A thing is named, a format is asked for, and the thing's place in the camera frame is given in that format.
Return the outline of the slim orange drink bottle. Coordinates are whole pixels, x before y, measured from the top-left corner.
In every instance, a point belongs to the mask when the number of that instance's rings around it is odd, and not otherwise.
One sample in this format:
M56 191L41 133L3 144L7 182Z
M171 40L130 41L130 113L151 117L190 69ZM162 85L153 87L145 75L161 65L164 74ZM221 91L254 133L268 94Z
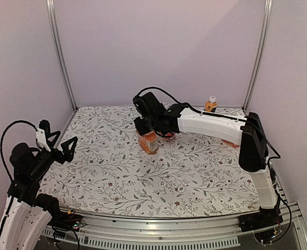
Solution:
M218 104L216 102L215 96L210 96L208 101L205 103L205 111L214 113L216 111Z

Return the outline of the large orange-label plastic bottle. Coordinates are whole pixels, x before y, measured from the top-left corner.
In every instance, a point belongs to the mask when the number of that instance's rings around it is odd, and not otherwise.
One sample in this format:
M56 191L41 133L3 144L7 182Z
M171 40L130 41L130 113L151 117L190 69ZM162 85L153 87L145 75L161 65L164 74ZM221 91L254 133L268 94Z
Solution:
M158 131L158 134L162 136L165 140L173 140L176 136L176 133L173 131L172 126L173 122L171 121L172 117L166 114L163 114L163 118L167 121L168 125L164 125L164 127Z

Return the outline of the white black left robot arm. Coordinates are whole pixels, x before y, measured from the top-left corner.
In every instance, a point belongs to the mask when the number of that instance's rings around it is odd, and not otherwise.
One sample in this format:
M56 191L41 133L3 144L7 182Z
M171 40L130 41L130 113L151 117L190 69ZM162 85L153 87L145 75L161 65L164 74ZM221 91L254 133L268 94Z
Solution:
M42 137L41 149L19 143L11 151L14 179L0 221L0 249L34 249L47 225L55 228L56 233L76 231L74 222L60 211L58 199L38 191L54 162L64 164L73 160L78 138L72 137L61 144L61 149L56 149L44 130L38 129L36 134Z

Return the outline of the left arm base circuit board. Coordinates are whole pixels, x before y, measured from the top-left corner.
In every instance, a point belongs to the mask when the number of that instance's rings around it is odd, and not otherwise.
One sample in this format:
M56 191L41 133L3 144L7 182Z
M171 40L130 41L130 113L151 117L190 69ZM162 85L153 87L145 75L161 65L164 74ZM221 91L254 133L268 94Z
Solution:
M78 214L75 209L62 211L60 219L63 224L71 227L75 231L78 231L86 225L83 216Z

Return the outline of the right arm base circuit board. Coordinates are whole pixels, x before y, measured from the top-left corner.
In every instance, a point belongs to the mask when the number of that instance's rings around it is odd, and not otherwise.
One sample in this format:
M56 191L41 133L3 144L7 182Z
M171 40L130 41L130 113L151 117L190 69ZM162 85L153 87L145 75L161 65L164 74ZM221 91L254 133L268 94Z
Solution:
M276 224L270 229L255 232L253 234L255 240L261 245L272 244L273 240L277 238L278 234L282 233L281 225Z

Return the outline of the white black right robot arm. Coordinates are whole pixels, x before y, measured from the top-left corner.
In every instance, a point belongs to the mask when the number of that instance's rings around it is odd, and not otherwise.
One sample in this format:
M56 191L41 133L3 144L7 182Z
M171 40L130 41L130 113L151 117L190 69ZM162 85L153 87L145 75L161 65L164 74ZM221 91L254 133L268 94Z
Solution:
M249 173L259 196L259 211L238 218L243 232L282 223L276 174L269 156L270 146L259 116L227 116L195 109L188 103L175 102L170 107L158 101L152 92L137 94L133 104L140 114L134 124L140 135L155 132L197 133L220 138L240 147L239 166Z

